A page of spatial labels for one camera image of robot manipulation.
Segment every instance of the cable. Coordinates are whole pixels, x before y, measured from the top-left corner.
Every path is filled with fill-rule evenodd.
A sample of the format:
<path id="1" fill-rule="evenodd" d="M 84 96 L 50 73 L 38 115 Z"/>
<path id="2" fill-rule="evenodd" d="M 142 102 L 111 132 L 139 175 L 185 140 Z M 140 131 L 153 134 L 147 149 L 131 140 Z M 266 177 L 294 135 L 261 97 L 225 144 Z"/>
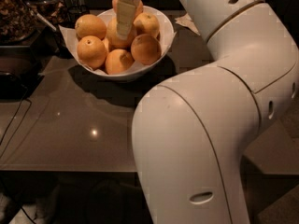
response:
<path id="1" fill-rule="evenodd" d="M 24 100 L 26 100 L 27 102 L 30 103 L 30 105 L 29 105 L 28 109 L 26 110 L 24 116 L 22 117 L 22 119 L 21 119 L 21 121 L 20 121 L 20 123 L 19 123 L 17 129 L 14 131 L 14 133 L 11 135 L 10 139 L 8 140 L 7 145 L 6 145 L 6 147 L 4 148 L 4 150 L 3 150 L 3 152 L 2 152 L 2 154 L 1 154 L 1 156 L 0 156 L 0 159 L 2 158 L 3 154 L 4 154 L 5 151 L 7 150 L 7 147 L 8 147 L 8 144 L 9 144 L 10 140 L 12 139 L 12 137 L 14 136 L 14 134 L 16 133 L 16 131 L 18 131 L 19 127 L 21 126 L 21 123 L 22 123 L 23 119 L 25 118 L 25 116 L 26 116 L 26 114 L 27 114 L 29 108 L 31 107 L 31 103 L 32 103 L 32 102 L 31 102 L 30 100 L 24 99 L 24 98 L 26 97 L 26 95 L 27 95 L 28 89 L 27 89 L 27 87 L 25 87 L 25 86 L 23 86 L 23 87 L 25 88 L 25 92 L 24 92 L 23 96 L 22 96 L 21 99 L 20 99 L 20 102 L 19 102 L 19 105 L 18 105 L 16 111 L 14 112 L 14 114 L 13 114 L 11 120 L 9 121 L 7 127 L 6 127 L 5 130 L 4 130 L 4 133 L 3 133 L 3 135 L 2 135 L 2 137 L 1 137 L 1 139 L 0 139 L 0 146 L 2 145 L 2 143 L 3 143 L 3 141 L 4 141 L 4 138 L 5 138 L 6 134 L 7 134 L 7 131 L 8 131 L 8 129 L 9 129 L 10 125 L 12 124 L 13 120 L 15 119 L 15 117 L 16 117 L 17 114 L 18 114 L 18 112 L 19 112 L 19 110 L 20 110 L 20 108 L 21 108 L 21 104 L 22 104 L 22 102 L 23 102 Z M 23 211 L 23 213 L 28 217 L 28 219 L 29 219 L 33 224 L 36 224 L 36 223 L 29 217 L 29 215 L 28 215 L 27 212 L 24 210 L 24 208 L 22 207 L 22 205 L 21 205 L 21 204 L 14 198 L 14 196 L 13 196 L 13 195 L 11 194 L 11 192 L 8 190 L 7 185 L 5 184 L 4 180 L 2 179 L 2 176 L 0 176 L 0 182 L 1 182 L 1 184 L 2 184 L 2 186 L 3 186 L 3 188 L 4 188 L 4 190 L 5 190 L 5 192 L 7 193 L 8 197 L 9 197 L 9 198 L 10 198 L 16 205 L 18 205 L 18 207 Z"/>

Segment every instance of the small hole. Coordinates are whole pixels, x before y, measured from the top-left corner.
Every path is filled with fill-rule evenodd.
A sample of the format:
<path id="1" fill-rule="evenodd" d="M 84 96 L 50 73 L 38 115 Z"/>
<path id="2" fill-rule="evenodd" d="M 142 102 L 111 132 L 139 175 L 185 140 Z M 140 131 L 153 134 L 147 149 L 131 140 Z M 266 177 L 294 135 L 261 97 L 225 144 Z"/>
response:
<path id="1" fill-rule="evenodd" d="M 296 95 L 296 83 L 292 83 L 292 99 L 295 98 Z"/>
<path id="2" fill-rule="evenodd" d="M 193 195 L 190 198 L 190 202 L 193 204 L 203 204 L 211 201 L 213 198 L 213 192 L 203 192 Z"/>
<path id="3" fill-rule="evenodd" d="M 269 102 L 269 115 L 268 115 L 268 118 L 272 119 L 273 116 L 274 116 L 274 105 L 273 105 L 273 102 L 270 101 Z"/>
<path id="4" fill-rule="evenodd" d="M 229 4 L 236 4 L 239 0 L 230 0 L 228 1 Z"/>

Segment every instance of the bowl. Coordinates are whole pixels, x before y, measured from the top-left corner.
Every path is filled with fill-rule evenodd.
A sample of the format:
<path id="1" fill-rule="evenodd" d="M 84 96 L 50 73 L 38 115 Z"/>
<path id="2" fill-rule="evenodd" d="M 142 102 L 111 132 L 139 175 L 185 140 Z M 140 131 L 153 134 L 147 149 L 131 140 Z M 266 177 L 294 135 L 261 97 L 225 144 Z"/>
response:
<path id="1" fill-rule="evenodd" d="M 76 37 L 75 29 L 65 28 L 65 27 L 60 26 L 60 30 L 64 37 L 64 42 L 65 42 L 66 47 L 68 48 L 70 53 L 73 55 L 73 57 L 76 59 L 78 64 L 82 65 L 84 67 L 84 69 L 86 69 L 89 72 L 91 72 L 99 77 L 102 77 L 104 79 L 119 81 L 119 82 L 129 82 L 129 81 L 133 81 L 133 80 L 143 76 L 148 71 L 150 71 L 152 68 L 154 68 L 160 62 L 160 60 L 166 55 L 166 53 L 169 51 L 169 49 L 172 45 L 173 39 L 175 37 L 175 32 L 174 32 L 174 28 L 173 28 L 171 21 L 161 11 L 159 11 L 153 7 L 144 6 L 144 12 L 149 12 L 149 13 L 154 14 L 160 23 L 159 42 L 160 42 L 161 49 L 162 49 L 162 56 L 157 62 L 155 62 L 151 65 L 144 65 L 137 61 L 134 61 L 133 65 L 128 70 L 118 73 L 116 75 L 109 75 L 102 69 L 92 70 L 90 67 L 88 67 L 84 63 L 81 63 L 78 60 L 78 55 L 77 55 L 78 39 Z M 107 25 L 111 21 L 111 19 L 116 16 L 116 13 L 114 12 L 113 9 L 110 9 L 110 10 L 107 10 L 107 11 L 97 15 L 97 16 L 100 17 L 104 21 L 104 23 Z"/>

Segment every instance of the glossy table surface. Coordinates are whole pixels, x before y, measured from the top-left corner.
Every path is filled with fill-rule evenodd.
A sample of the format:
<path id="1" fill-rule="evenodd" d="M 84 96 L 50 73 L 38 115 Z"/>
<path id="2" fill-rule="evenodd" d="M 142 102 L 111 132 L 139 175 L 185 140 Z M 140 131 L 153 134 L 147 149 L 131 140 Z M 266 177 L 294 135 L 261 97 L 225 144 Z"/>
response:
<path id="1" fill-rule="evenodd" d="M 104 80 L 74 59 L 53 56 L 27 99 L 0 100 L 0 169 L 135 172 L 131 123 L 138 102 L 155 84 L 210 58 L 200 35 L 175 24 L 185 12 L 165 13 L 177 32 L 173 46 L 138 80 Z"/>

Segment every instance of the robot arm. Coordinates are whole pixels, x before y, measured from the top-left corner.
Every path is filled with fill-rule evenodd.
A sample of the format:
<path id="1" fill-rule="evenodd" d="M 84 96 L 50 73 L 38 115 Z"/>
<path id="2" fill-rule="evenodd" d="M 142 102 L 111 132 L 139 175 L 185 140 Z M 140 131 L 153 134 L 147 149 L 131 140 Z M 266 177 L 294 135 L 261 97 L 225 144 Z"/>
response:
<path id="1" fill-rule="evenodd" d="M 117 4 L 117 33 L 125 40 L 131 31 L 136 8 L 140 0 L 119 0 Z"/>
<path id="2" fill-rule="evenodd" d="M 156 224 L 247 224 L 241 156 L 291 104 L 298 48 L 263 0 L 180 0 L 213 55 L 149 91 L 135 163 Z"/>

